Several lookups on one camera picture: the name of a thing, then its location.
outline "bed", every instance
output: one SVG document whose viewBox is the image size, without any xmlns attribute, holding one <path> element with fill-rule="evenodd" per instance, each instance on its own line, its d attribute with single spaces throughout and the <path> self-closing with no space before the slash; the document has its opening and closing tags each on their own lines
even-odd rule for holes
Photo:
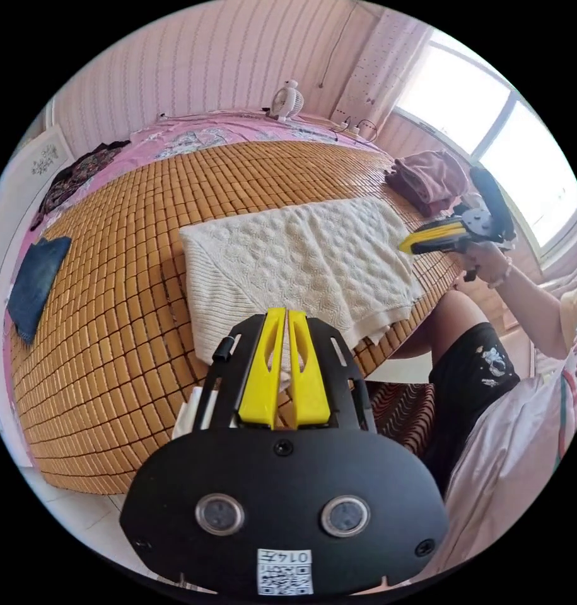
<svg viewBox="0 0 577 605">
<path fill-rule="evenodd" d="M 304 116 L 279 124 L 253 112 L 158 122 L 131 135 L 114 161 L 34 232 L 69 235 L 71 249 L 27 347 L 5 317 L 9 398 L 46 480 L 79 492 L 127 491 L 170 439 L 181 404 L 201 384 L 179 227 L 289 204 L 374 195 L 414 228 L 420 216 L 383 184 L 391 158 L 372 143 Z M 424 296 L 411 317 L 354 351 L 365 376 L 403 343 L 459 273 L 445 255 L 415 262 Z M 293 426 L 281 396 L 276 428 Z"/>
</svg>

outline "leg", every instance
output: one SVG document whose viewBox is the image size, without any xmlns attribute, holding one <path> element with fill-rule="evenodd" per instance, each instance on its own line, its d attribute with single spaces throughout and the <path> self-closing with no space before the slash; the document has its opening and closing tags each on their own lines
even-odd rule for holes
<svg viewBox="0 0 577 605">
<path fill-rule="evenodd" d="M 435 413 L 422 460 L 444 494 L 476 421 L 519 377 L 494 328 L 466 294 L 447 292 L 428 321 Z"/>
<path fill-rule="evenodd" d="M 482 310 L 462 292 L 449 290 L 391 359 L 409 359 L 431 351 L 433 365 L 467 330 L 487 322 Z"/>
</svg>

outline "pink bedsheet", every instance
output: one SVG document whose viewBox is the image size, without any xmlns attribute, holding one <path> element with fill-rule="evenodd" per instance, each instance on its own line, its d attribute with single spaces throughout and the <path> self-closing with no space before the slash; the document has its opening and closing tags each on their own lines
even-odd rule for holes
<svg viewBox="0 0 577 605">
<path fill-rule="evenodd" d="M 147 126 L 131 135 L 131 143 L 126 145 L 112 163 L 90 178 L 74 195 L 59 208 L 51 212 L 34 231 L 28 231 L 23 238 L 11 283 L 14 283 L 31 244 L 40 239 L 47 227 L 52 225 L 68 208 L 78 204 L 87 195 L 110 183 L 114 179 L 159 159 L 178 154 L 192 153 L 199 149 L 252 141 L 312 141 L 365 149 L 385 153 L 373 143 L 355 141 L 352 137 L 335 133 L 324 126 L 307 122 L 307 115 L 290 122 L 280 123 L 267 118 L 262 112 L 218 111 L 202 115 L 170 118 Z M 4 377 L 13 411 L 15 394 L 11 384 L 11 357 L 9 333 L 13 322 L 7 311 L 4 315 Z"/>
</svg>

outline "black shorts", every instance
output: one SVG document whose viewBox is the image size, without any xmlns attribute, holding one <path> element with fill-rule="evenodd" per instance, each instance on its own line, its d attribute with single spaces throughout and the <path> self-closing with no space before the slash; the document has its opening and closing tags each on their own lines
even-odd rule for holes
<svg viewBox="0 0 577 605">
<path fill-rule="evenodd" d="M 519 381 L 490 323 L 467 330 L 434 366 L 435 418 L 421 459 L 442 496 L 477 419 Z"/>
</svg>

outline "pink folded cloth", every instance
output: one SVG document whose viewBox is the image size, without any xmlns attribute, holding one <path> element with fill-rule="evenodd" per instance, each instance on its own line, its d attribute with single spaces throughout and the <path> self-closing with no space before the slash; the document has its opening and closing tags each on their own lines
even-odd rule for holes
<svg viewBox="0 0 577 605">
<path fill-rule="evenodd" d="M 425 217 L 448 210 L 469 184 L 464 170 L 447 151 L 422 151 L 396 159 L 393 172 L 385 171 L 385 181 Z"/>
</svg>

